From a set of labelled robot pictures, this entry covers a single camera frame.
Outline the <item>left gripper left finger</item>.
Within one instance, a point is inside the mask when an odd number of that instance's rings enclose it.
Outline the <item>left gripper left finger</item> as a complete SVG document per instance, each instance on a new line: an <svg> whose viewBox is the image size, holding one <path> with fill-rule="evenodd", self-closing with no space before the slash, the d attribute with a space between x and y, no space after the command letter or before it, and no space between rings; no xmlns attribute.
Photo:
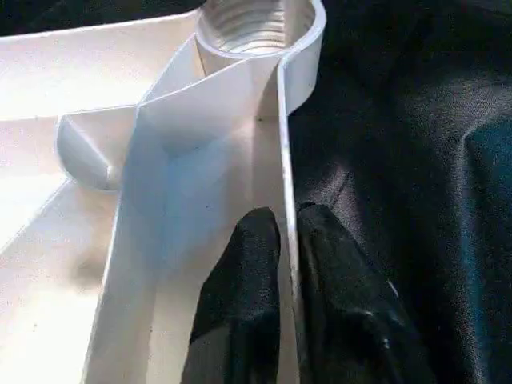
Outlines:
<svg viewBox="0 0 512 384"><path fill-rule="evenodd" d="M202 285L183 383L275 383L280 351L281 236L268 207L236 224Z"/></svg>

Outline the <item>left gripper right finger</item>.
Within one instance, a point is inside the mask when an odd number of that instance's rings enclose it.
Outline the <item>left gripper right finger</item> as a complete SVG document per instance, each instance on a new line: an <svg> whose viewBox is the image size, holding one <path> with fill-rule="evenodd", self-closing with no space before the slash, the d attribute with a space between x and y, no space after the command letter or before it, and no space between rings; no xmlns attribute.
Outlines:
<svg viewBox="0 0 512 384"><path fill-rule="evenodd" d="M325 205L298 210L310 383L435 383L392 285Z"/></svg>

